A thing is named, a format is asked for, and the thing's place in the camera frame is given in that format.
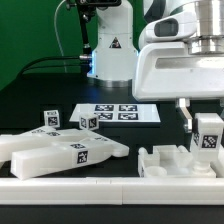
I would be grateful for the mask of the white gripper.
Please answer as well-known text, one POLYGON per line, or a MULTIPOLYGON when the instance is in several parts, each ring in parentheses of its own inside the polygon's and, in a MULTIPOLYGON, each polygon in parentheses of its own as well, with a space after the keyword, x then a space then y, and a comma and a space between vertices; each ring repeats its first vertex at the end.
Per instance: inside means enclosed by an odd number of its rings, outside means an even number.
POLYGON ((224 96, 224 55, 192 55, 185 38, 196 32, 196 14, 184 11, 151 22, 139 37, 132 94, 139 101, 175 100, 186 133, 192 132, 189 99, 224 96))

